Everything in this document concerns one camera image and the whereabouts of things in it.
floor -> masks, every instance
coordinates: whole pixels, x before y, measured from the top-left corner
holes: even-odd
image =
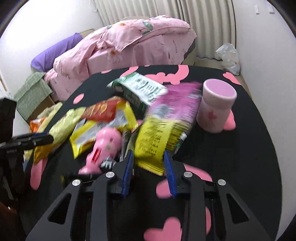
[[[201,67],[209,67],[209,68],[215,68],[215,69],[223,69],[222,67],[222,61],[218,61],[215,59],[207,59],[207,58],[195,58],[195,66],[201,66]],[[237,80],[241,83],[241,85],[244,87],[246,92],[251,97],[250,90],[243,78],[243,76],[239,75],[236,76]]]

silver screw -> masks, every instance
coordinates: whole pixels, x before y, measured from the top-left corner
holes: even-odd
[[[78,185],[80,185],[80,183],[81,183],[80,180],[75,179],[75,180],[72,182],[72,185],[73,185],[73,186],[78,186]]]
[[[115,173],[114,172],[107,172],[106,177],[111,178],[114,177]]]
[[[184,172],[185,177],[192,177],[192,172]]]
[[[221,186],[225,186],[226,182],[223,179],[219,179],[218,184],[221,185]]]

curtain fold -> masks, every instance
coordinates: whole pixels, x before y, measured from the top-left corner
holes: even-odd
[[[129,16],[167,15],[186,21],[197,34],[197,54],[220,59],[216,50],[236,44],[232,0],[95,0],[105,26]]]

red snack package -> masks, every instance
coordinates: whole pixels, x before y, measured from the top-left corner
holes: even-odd
[[[114,120],[116,113],[116,105],[124,101],[120,97],[112,97],[108,100],[103,100],[95,105],[87,107],[81,116],[81,119],[100,121],[100,122],[110,122]]]

pink cup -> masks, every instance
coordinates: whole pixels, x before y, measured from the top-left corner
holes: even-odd
[[[218,79],[208,79],[203,84],[203,95],[197,113],[197,123],[210,133],[223,130],[237,92],[228,83]]]

